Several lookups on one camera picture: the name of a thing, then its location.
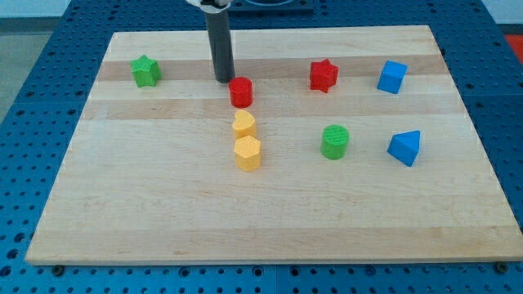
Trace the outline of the white robot tool flange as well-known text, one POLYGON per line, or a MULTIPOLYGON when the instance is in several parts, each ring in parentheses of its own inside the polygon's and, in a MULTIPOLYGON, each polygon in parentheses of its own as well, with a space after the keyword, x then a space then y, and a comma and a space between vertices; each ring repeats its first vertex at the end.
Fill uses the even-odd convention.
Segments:
POLYGON ((186 0, 190 5, 199 8, 204 13, 218 14, 230 7, 232 0, 186 0))

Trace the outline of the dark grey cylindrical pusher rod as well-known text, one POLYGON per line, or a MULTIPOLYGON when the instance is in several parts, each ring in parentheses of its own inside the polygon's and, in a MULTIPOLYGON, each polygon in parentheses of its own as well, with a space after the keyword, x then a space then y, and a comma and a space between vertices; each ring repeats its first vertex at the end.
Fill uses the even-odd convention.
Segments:
POLYGON ((235 77, 228 11, 205 13, 205 20, 215 79, 228 83, 235 77))

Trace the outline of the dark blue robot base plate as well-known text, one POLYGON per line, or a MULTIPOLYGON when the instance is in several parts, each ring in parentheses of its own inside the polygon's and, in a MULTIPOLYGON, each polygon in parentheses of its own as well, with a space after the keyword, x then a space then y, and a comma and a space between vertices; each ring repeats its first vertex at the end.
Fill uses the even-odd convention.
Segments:
POLYGON ((231 12, 313 11, 315 0, 234 0, 231 12))

